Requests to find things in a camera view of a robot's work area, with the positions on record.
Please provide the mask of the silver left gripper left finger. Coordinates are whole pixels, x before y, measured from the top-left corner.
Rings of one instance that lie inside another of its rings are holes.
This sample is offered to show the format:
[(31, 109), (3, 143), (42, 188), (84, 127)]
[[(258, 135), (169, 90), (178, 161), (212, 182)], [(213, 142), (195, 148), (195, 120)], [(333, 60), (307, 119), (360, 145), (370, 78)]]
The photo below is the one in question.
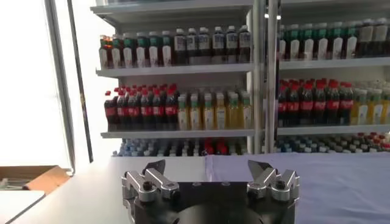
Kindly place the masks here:
[(141, 173), (126, 171), (121, 178), (123, 200), (137, 197), (143, 203), (150, 203), (159, 193), (164, 200), (176, 201), (180, 197), (180, 186), (164, 176), (165, 165), (162, 159), (148, 163)]

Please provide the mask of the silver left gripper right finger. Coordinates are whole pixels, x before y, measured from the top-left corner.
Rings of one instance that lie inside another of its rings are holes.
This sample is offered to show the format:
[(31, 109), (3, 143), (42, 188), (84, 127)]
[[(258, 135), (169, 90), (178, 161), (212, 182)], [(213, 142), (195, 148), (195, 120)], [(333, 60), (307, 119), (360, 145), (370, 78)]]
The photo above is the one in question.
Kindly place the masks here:
[(247, 183), (247, 196), (252, 200), (266, 197), (287, 203), (297, 201), (300, 192), (300, 176), (295, 170), (280, 173), (269, 163), (248, 160), (253, 180)]

